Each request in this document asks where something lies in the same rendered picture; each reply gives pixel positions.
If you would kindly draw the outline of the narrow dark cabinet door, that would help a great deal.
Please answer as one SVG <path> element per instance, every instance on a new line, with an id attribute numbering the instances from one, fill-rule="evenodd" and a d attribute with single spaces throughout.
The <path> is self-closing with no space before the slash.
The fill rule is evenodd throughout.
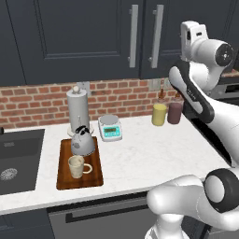
<path id="1" fill-rule="evenodd" d="M 0 87 L 24 84 L 25 78 L 7 9 L 7 0 L 0 0 Z"/>

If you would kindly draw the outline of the brown wooden tray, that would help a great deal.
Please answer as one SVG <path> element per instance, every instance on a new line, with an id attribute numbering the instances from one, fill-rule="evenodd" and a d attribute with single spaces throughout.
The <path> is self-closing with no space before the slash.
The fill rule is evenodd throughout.
<path id="1" fill-rule="evenodd" d="M 95 144 L 95 151 L 90 156 L 84 158 L 85 163 L 89 163 L 92 166 L 92 171 L 89 174 L 84 174 L 81 178 L 73 178 L 68 165 L 68 159 L 72 156 L 71 140 L 64 139 L 61 141 L 56 184 L 58 190 L 98 187 L 104 184 L 96 136 L 93 137 L 93 142 Z"/>

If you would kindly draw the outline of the grey dishwasher front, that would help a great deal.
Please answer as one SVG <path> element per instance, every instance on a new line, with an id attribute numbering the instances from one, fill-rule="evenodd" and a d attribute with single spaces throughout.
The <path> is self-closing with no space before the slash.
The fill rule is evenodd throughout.
<path id="1" fill-rule="evenodd" d="M 156 219 L 149 208 L 72 223 L 65 222 L 65 215 L 68 213 L 80 217 L 141 204 L 147 204 L 146 191 L 54 206 L 48 209 L 48 213 L 55 239 L 144 239 Z"/>

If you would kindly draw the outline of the grey wall outlet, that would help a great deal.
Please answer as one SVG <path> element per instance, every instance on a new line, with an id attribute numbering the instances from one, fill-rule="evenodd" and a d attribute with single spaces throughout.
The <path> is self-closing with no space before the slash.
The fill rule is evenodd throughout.
<path id="1" fill-rule="evenodd" d="M 91 96 L 91 90 L 90 90 L 90 82 L 89 81 L 82 81 L 82 82 L 78 82 L 77 86 L 80 89 L 83 89 L 87 92 L 88 96 Z"/>
<path id="2" fill-rule="evenodd" d="M 168 78 L 153 78 L 148 82 L 149 91 L 170 90 L 171 84 Z"/>

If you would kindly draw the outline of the grey appliance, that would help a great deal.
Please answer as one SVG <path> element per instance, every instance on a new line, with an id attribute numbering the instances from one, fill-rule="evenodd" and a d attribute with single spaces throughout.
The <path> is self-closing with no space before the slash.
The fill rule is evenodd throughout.
<path id="1" fill-rule="evenodd" d="M 239 98 L 239 71 L 232 70 L 230 73 L 222 74 L 218 85 L 211 91 L 213 99 Z"/>

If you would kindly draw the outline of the maroon squeeze bottle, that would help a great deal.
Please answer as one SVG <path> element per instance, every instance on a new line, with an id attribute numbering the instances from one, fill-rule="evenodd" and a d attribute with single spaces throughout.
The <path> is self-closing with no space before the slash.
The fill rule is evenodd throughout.
<path id="1" fill-rule="evenodd" d="M 170 124 L 178 124 L 181 119 L 183 109 L 183 101 L 179 92 L 176 93 L 172 102 L 169 105 L 167 121 Z"/>

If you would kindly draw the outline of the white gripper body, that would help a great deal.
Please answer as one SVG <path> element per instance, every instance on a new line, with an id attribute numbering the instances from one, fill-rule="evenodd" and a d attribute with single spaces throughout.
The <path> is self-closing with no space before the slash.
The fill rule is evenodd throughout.
<path id="1" fill-rule="evenodd" d="M 193 31 L 195 33 L 205 33 L 206 27 L 204 24 L 200 24 L 197 21 L 183 21 L 181 23 L 181 30 L 183 32 Z"/>

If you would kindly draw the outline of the dark base cabinet door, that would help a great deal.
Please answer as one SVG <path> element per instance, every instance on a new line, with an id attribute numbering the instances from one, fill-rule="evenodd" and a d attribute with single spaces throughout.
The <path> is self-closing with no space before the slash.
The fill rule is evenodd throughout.
<path id="1" fill-rule="evenodd" d="M 0 239 L 55 239 L 47 210 L 0 216 Z"/>

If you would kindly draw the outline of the cream mug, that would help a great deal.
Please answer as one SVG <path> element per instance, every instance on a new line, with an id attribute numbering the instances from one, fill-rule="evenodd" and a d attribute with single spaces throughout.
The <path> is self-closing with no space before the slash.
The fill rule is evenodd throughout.
<path id="1" fill-rule="evenodd" d="M 92 172 L 92 166 L 85 163 L 84 158 L 80 155 L 74 155 L 68 159 L 68 166 L 73 178 L 81 178 L 84 174 Z"/>

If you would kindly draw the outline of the dark sink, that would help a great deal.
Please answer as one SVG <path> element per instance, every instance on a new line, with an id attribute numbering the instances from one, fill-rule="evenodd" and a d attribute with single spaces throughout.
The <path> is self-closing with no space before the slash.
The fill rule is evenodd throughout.
<path id="1" fill-rule="evenodd" d="M 35 189 L 44 129 L 0 135 L 0 195 Z"/>

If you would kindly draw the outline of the grey kettle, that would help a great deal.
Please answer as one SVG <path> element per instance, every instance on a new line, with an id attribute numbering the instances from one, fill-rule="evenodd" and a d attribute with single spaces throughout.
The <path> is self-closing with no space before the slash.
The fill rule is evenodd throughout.
<path id="1" fill-rule="evenodd" d="M 71 151 L 74 155 L 88 156 L 95 151 L 93 138 L 87 126 L 82 125 L 76 128 L 71 139 Z"/>

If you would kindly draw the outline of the yellow squeeze bottle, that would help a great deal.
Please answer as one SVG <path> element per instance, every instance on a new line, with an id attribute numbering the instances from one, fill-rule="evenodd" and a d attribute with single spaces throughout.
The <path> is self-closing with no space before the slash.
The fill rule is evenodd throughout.
<path id="1" fill-rule="evenodd" d="M 152 119 L 151 122 L 155 126 L 163 126 L 165 121 L 165 115 L 167 106 L 165 104 L 163 90 L 159 92 L 157 103 L 153 105 Z"/>

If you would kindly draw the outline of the white kitchen scale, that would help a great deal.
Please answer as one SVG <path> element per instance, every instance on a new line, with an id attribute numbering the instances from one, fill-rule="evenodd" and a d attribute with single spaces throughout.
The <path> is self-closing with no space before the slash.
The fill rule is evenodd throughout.
<path id="1" fill-rule="evenodd" d="M 122 129 L 118 116 L 103 115 L 99 117 L 98 127 L 104 142 L 114 142 L 122 139 Z"/>

